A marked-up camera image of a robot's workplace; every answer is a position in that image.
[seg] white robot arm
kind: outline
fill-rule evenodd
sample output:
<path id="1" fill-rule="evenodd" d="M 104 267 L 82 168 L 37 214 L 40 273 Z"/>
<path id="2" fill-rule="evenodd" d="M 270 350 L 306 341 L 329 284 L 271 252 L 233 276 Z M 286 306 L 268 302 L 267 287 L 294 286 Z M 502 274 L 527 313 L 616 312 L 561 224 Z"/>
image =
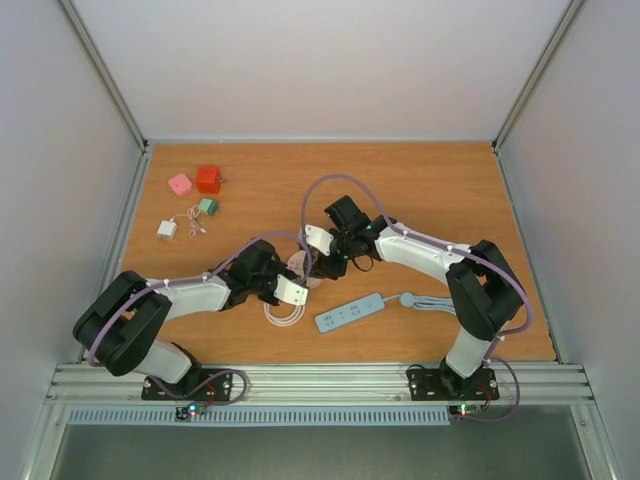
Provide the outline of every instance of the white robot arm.
<path id="1" fill-rule="evenodd" d="M 446 242 L 395 221 L 392 228 L 381 217 L 370 221 L 348 196 L 325 212 L 336 228 L 329 231 L 313 225 L 305 228 L 308 244 L 320 256 L 314 262 L 312 276 L 336 280 L 346 273 L 350 260 L 367 255 L 413 268 L 449 287 L 461 327 L 441 363 L 440 376 L 451 396 L 463 391 L 482 367 L 495 336 L 522 306 L 522 299 L 495 272 L 455 252 L 483 257 L 515 279 L 498 248 L 486 240 L 476 246 Z M 449 248 L 436 248 L 434 243 Z"/>
<path id="2" fill-rule="evenodd" d="M 214 276 L 204 273 L 187 281 L 170 281 L 145 279 L 127 271 L 84 313 L 73 334 L 85 348 L 91 348 L 109 318 L 137 292 L 149 290 L 129 309 L 133 312 L 130 319 L 118 319 L 107 331 L 96 358 L 115 376 L 135 371 L 169 384 L 182 383 L 180 391 L 188 392 L 202 376 L 201 366 L 179 346 L 156 340 L 160 327 L 183 315 L 233 308 L 250 294 L 272 305 L 304 305 L 308 290 L 295 280 L 295 273 L 264 240 L 249 246 L 228 269 Z"/>

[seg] power strip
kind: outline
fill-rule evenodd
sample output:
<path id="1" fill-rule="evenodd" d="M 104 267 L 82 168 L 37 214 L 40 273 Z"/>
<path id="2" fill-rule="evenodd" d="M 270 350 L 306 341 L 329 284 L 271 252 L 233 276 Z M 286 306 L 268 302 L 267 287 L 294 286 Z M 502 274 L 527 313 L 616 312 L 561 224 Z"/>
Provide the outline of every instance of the power strip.
<path id="1" fill-rule="evenodd" d="M 364 298 L 334 308 L 316 317 L 316 325 L 320 333 L 327 333 L 343 327 L 361 318 L 384 309 L 385 303 L 379 293 L 372 293 Z"/>

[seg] white wall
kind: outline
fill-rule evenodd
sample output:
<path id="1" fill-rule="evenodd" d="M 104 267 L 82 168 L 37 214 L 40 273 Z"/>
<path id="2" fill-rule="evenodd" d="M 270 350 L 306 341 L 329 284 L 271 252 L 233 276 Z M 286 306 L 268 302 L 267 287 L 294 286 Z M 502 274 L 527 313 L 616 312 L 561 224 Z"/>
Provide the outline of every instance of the white wall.
<path id="1" fill-rule="evenodd" d="M 567 360 L 628 479 L 640 456 L 640 3 L 591 0 L 504 149 Z"/>
<path id="2" fill-rule="evenodd" d="M 96 288 L 136 147 L 51 0 L 0 3 L 0 478 Z"/>
<path id="3" fill-rule="evenodd" d="M 566 0 L 76 0 L 148 138 L 491 140 Z"/>

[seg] white cable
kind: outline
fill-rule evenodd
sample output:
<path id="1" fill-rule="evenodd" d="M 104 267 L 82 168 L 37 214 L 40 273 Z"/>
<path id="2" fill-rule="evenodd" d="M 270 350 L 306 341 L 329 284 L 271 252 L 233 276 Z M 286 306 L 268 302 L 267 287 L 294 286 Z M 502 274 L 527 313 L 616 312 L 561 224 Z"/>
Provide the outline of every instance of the white cable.
<path id="1" fill-rule="evenodd" d="M 279 318 L 271 313 L 271 305 L 268 303 L 263 303 L 262 308 L 264 310 L 264 316 L 267 317 L 267 320 L 276 327 L 290 327 L 302 318 L 304 311 L 306 310 L 304 305 L 296 305 L 296 308 L 293 309 L 293 313 L 291 315 Z"/>
<path id="2" fill-rule="evenodd" d="M 294 253 L 289 261 L 287 262 L 287 268 L 294 272 L 299 277 L 303 275 L 303 264 L 305 259 L 305 253 L 303 250 Z M 316 288 L 322 282 L 319 278 L 307 278 L 306 287 L 307 288 Z M 267 320 L 274 324 L 276 327 L 290 327 L 295 324 L 302 318 L 306 307 L 304 305 L 296 305 L 293 313 L 287 317 L 276 317 L 273 313 L 271 313 L 271 305 L 268 303 L 264 303 L 262 305 L 262 309 L 264 310 L 264 316 L 267 317 Z"/>
<path id="3" fill-rule="evenodd" d="M 187 210 L 187 213 L 179 213 L 178 215 L 174 215 L 171 217 L 170 221 L 174 221 L 176 217 L 187 217 L 189 219 L 189 236 L 195 237 L 201 233 L 207 233 L 206 228 L 204 228 L 198 220 L 198 215 L 200 215 L 200 205 L 194 205 L 193 207 Z"/>

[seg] wooden table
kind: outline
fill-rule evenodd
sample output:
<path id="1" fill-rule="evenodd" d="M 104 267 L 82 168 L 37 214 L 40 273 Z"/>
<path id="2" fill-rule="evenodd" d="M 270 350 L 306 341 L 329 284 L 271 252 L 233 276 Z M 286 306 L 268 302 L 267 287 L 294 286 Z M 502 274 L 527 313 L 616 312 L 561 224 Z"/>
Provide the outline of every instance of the wooden table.
<path id="1" fill-rule="evenodd" d="M 158 240 L 161 220 L 186 212 L 205 196 L 194 185 L 187 195 L 177 197 L 167 180 L 181 172 L 195 179 L 199 165 L 218 165 L 226 180 L 215 196 L 219 212 L 200 218 L 210 233 L 189 238 L 188 220 L 183 217 L 173 240 Z M 276 230 L 296 233 L 307 187 L 318 177 L 336 172 L 363 181 L 391 216 L 419 232 L 459 243 L 475 244 L 483 238 L 495 242 L 529 293 L 536 314 L 532 327 L 508 338 L 497 353 L 507 359 L 555 358 L 500 174 L 486 143 L 156 146 L 123 267 L 145 277 L 192 276 L 215 267 L 253 236 Z M 377 216 L 372 202 L 356 186 L 337 180 L 314 192 L 307 222 L 329 227 L 323 209 L 345 194 L 371 218 Z M 297 250 L 291 240 L 273 239 L 272 243 L 283 259 Z M 320 334 L 316 315 L 373 292 L 448 295 L 439 282 L 385 263 L 376 263 L 368 273 L 349 266 L 347 276 L 338 282 L 324 280 L 313 290 L 305 316 L 292 327 L 271 325 L 263 317 L 261 302 L 251 298 L 226 312 L 173 320 L 163 326 L 160 338 L 178 343 L 205 363 L 439 361 L 453 344 L 459 329 L 456 318 L 408 309 L 397 301 L 390 301 L 378 314 Z M 285 315 L 292 308 L 285 305 L 273 311 Z M 523 314 L 511 326 L 521 324 Z"/>

